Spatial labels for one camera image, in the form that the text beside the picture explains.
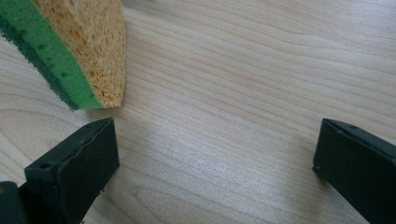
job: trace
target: wood grain surface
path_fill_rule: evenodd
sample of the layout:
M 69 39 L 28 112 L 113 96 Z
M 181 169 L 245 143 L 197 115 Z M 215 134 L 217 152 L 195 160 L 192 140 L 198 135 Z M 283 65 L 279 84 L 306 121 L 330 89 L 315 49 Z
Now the wood grain surface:
M 125 0 L 123 106 L 70 111 L 0 39 L 0 181 L 114 116 L 88 223 L 366 223 L 312 171 L 323 118 L 396 144 L 396 2 Z

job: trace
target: sponge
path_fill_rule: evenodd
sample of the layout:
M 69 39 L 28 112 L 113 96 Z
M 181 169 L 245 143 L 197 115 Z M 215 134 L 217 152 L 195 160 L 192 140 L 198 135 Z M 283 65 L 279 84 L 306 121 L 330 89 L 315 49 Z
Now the sponge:
M 120 0 L 2 0 L 1 34 L 71 109 L 119 106 L 126 33 Z

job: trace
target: wooden table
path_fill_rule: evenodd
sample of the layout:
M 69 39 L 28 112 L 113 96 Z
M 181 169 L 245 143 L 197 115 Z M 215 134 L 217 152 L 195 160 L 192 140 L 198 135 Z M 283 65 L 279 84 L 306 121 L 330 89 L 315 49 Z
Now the wooden table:
M 0 40 L 0 181 L 114 116 L 85 223 L 365 223 L 312 171 L 323 118 L 396 144 L 394 1 L 123 2 L 123 106 L 70 111 Z

